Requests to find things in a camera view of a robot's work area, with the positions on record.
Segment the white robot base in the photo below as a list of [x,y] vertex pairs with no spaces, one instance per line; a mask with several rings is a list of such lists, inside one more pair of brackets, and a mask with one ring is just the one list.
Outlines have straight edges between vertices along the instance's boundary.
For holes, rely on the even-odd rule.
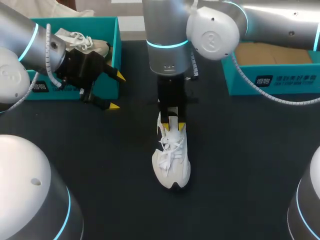
[[46,155],[10,135],[0,153],[0,240],[81,240],[80,207]]
[[320,147],[302,177],[287,212],[293,240],[320,240]]

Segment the white cable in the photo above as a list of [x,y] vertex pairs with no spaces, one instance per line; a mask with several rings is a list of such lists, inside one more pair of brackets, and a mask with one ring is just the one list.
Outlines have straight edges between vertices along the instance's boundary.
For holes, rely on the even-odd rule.
[[235,56],[233,56],[233,55],[232,55],[232,61],[233,61],[233,64],[235,65],[235,68],[237,69],[237,71],[239,72],[241,77],[246,81],[246,83],[248,83],[254,90],[256,90],[257,92],[259,92],[260,94],[262,94],[263,96],[265,96],[266,98],[268,98],[272,101],[275,101],[275,102],[278,102],[281,104],[294,105],[294,106],[305,106],[305,105],[316,104],[316,103],[320,102],[320,97],[313,99],[313,100],[308,100],[308,101],[287,101],[287,100],[283,100],[283,99],[274,97],[274,96],[266,93],[265,91],[261,90],[252,81],[250,81],[249,78],[247,78],[247,76],[244,74],[244,72],[239,67]]
[[[55,79],[55,77],[52,75],[52,71],[51,71],[51,64],[50,64],[50,44],[51,44],[51,25],[47,24],[46,25],[46,39],[45,39],[45,66],[46,66],[46,72],[51,80],[51,82],[53,82],[53,84],[60,88],[61,87],[61,83]],[[36,72],[36,74],[34,75],[34,78],[30,84],[30,87],[28,89],[28,91],[26,92],[26,94],[24,95],[23,98],[21,98],[18,102],[16,102],[12,107],[10,107],[7,111],[11,111],[13,109],[15,109],[16,107],[18,107],[31,93],[32,89],[34,88],[38,78],[39,78],[40,73]]]
[[29,94],[31,93],[32,89],[34,88],[38,78],[39,78],[40,73],[36,72],[34,75],[34,78],[30,84],[30,87],[28,89],[28,91],[26,92],[26,94],[24,95],[23,98],[21,98],[19,101],[17,101],[12,107],[10,107],[7,111],[11,111],[13,109],[15,109],[16,107],[18,107],[20,104],[22,104],[22,102],[29,96]]
[[45,66],[46,66],[46,72],[48,74],[49,79],[51,82],[57,87],[61,87],[61,82],[55,79],[55,77],[52,75],[51,71],[51,64],[50,64],[50,44],[51,44],[51,25],[48,23],[46,25],[46,35],[45,35]]
[[194,51],[192,50],[191,50],[191,61],[192,61],[192,67],[193,67],[193,76],[198,77],[199,76],[198,66],[196,63]]
[[193,4],[192,4],[192,6],[191,6],[191,10],[192,10],[193,12],[196,12],[196,11],[197,11],[197,6],[198,6],[198,0],[194,0],[194,1],[193,1]]

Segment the shoe tongue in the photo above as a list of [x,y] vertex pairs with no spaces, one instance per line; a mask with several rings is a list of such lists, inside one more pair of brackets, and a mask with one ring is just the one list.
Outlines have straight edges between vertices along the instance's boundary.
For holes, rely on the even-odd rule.
[[179,123],[178,123],[178,117],[177,116],[169,116],[169,126],[170,126],[170,132],[171,131],[179,131]]
[[179,124],[177,116],[169,116],[170,131],[167,132],[169,144],[174,144],[180,139]]

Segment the shoebox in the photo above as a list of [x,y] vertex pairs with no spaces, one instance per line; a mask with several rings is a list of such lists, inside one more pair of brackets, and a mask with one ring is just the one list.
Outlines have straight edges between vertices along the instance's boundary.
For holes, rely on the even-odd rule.
[[[112,56],[108,55],[106,58],[110,59],[106,61],[112,67],[120,70],[122,44],[117,17],[61,17],[34,18],[32,20],[44,28],[46,28],[47,24],[51,24],[51,32],[53,34],[63,28],[70,32],[82,33],[92,39],[107,41],[112,46]],[[36,72],[28,70],[28,73],[30,81],[32,81]],[[117,99],[119,96],[119,83],[107,74],[102,73],[94,84],[93,94],[106,100]],[[47,76],[40,75],[27,100],[78,100],[79,98],[78,88],[67,85],[64,90],[58,90]]]
[[[320,52],[243,42],[234,51],[243,73],[268,94],[320,93]],[[258,95],[238,73],[232,57],[222,60],[230,95]]]

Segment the shoelace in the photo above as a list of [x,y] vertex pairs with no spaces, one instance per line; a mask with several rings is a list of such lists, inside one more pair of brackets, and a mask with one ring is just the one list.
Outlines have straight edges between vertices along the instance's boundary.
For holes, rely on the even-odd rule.
[[168,132],[167,135],[162,137],[159,142],[163,148],[161,156],[164,156],[164,159],[158,163],[158,166],[166,171],[167,177],[173,159],[180,159],[183,157],[181,147],[184,142],[184,138],[182,137],[178,140],[174,140],[172,139],[170,132]]
[[77,43],[72,43],[70,44],[71,47],[78,47],[78,46],[81,46],[82,50],[86,51],[88,48],[91,48],[94,43],[92,41],[92,38],[89,37],[89,36],[84,36],[82,33],[80,32],[71,32],[70,33],[70,36],[71,37],[74,37],[74,40],[81,40],[81,42],[77,42]]

